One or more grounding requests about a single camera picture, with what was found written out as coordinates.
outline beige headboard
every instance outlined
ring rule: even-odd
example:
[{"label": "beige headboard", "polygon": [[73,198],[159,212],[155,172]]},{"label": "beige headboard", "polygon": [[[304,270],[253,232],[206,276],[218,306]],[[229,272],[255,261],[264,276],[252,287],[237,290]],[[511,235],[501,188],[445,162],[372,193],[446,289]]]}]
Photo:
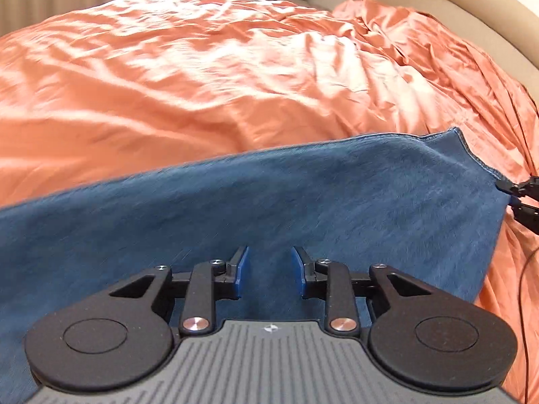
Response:
[{"label": "beige headboard", "polygon": [[432,14],[485,50],[539,105],[539,17],[517,0],[378,0]]}]

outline silver screw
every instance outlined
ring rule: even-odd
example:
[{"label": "silver screw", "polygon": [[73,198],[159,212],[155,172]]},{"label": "silver screw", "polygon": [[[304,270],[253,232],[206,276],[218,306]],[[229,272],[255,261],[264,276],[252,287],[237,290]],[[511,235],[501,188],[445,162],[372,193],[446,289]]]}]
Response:
[{"label": "silver screw", "polygon": [[330,326],[336,331],[352,331],[356,329],[357,323],[355,320],[350,319],[349,317],[339,317],[333,319],[330,322]]},{"label": "silver screw", "polygon": [[209,326],[209,321],[203,317],[190,317],[183,321],[183,327],[189,331],[202,331]]}]

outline wire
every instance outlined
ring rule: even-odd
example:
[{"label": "wire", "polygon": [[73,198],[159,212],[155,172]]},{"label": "wire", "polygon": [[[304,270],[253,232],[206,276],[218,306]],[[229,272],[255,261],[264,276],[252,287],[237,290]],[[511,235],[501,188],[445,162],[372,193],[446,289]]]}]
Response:
[{"label": "wire", "polygon": [[524,326],[524,313],[522,311],[522,281],[524,280],[524,272],[528,264],[530,264],[535,257],[535,254],[539,251],[539,247],[535,248],[530,255],[526,258],[524,267],[520,272],[520,278],[518,281],[518,313],[520,314],[520,329],[522,331],[522,345],[524,346],[524,357],[526,359],[526,384],[524,389],[524,404],[528,404],[528,394],[530,386],[530,356],[528,354],[528,343],[526,341],[526,328]]}]

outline orange bedsheet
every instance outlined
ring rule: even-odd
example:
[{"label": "orange bedsheet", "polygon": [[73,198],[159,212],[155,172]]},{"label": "orange bedsheet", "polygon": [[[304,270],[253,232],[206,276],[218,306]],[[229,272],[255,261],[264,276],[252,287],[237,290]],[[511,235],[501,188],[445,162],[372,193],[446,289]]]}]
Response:
[{"label": "orange bedsheet", "polygon": [[[3,37],[0,68],[1,205],[219,155],[451,126],[513,181],[537,174],[526,90],[435,19],[373,0],[333,14],[263,0],[119,0]],[[518,275],[537,245],[508,212],[477,300],[520,345]],[[538,268],[524,285],[535,403]],[[520,347],[505,387],[521,399],[524,378]]]}]

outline blue denim fabric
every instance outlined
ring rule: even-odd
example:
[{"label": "blue denim fabric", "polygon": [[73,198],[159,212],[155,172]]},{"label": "blue denim fabric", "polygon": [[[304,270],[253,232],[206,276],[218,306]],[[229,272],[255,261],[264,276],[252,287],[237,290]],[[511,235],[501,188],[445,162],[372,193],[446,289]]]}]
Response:
[{"label": "blue denim fabric", "polygon": [[244,296],[218,302],[219,318],[322,318],[321,301],[298,295],[292,245],[356,271],[388,263],[473,301],[509,199],[497,177],[451,129],[227,157],[0,211],[0,401],[35,390],[22,341],[41,316],[148,267],[190,270],[243,244]]}]

